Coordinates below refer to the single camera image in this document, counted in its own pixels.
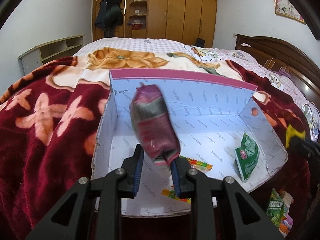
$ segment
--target framed picture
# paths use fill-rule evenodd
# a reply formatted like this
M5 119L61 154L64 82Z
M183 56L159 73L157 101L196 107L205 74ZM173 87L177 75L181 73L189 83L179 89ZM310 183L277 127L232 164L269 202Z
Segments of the framed picture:
M288 0L275 0L276 15L281 15L306 24L296 8Z

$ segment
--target white cardboard box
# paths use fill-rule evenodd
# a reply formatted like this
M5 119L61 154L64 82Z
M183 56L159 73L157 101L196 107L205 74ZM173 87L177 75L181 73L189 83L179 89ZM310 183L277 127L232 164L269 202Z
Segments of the white cardboard box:
M92 159L92 179L104 177L133 155L138 143L131 125L129 105L140 83L156 84L167 103L181 145L180 155L209 163L207 176L234 177L251 192L286 163L283 144L252 99L256 86L206 73L162 69L110 71L111 93L97 134ZM258 115L251 114L252 109ZM260 157L247 182L242 183L235 148L246 132L258 144ZM190 211L190 204L161 194L171 178L162 178L145 154L140 189L135 199L122 200L126 216L170 216Z

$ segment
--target metal screw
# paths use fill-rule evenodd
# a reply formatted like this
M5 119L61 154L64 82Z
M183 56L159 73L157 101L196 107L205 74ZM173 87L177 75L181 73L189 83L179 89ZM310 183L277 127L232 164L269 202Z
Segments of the metal screw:
M80 179L78 180L78 182L79 182L80 184L86 184L86 183L88 182L88 178L82 177L82 178L80 178Z
M124 173L125 173L125 170L124 170L124 169L122 169L122 168L116 169L116 174L117 174L117 175L122 175L122 174L124 174Z
M232 184L235 182L235 179L233 177L226 177L225 181L226 181L226 183Z
M196 170L196 169L190 169L190 170L188 170L188 172L189 172L190 175L198 174L198 170Z

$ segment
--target wooden wardrobe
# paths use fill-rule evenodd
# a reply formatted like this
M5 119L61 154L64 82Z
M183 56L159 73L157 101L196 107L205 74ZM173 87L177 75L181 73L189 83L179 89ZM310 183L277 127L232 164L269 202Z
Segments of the wooden wardrobe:
M92 20L96 19L101 0L93 0ZM128 10L132 0L127 0ZM124 26L116 28L115 35L124 38L169 39L194 45L197 38L212 47L217 12L217 0L147 0L145 31L130 32L128 16ZM102 30L93 25L93 39L103 38Z

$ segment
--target snack wrapper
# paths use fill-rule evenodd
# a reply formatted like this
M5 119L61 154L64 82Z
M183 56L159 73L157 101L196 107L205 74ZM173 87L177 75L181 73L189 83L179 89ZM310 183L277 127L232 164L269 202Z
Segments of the snack wrapper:
M211 171L211 169L212 169L212 165L211 164L204 163L204 162L197 161L197 160L193 160L193 159L190 159L188 157L181 156L181 155L180 155L180 157L184 158L184 159L187 159L189 161L189 163L190 163L191 168L197 169L199 171L202 171L203 173Z
M259 160L260 151L258 145L249 135L244 133L241 145L235 151L241 179L246 182Z
M289 208L293 202L293 197L286 191L278 194L272 189L266 214L284 237L289 234L293 225L293 219L289 216Z
M161 192L162 195L165 195L169 198L172 198L172 199L175 199L175 200L178 200L178 201L183 201L183 202L188 202L189 204L191 204L191 198L178 198L174 192L174 190L168 190L168 189L164 189L162 192Z
M144 151L158 166L170 165L180 154L180 143L167 105L156 85L137 88L130 104L132 127Z

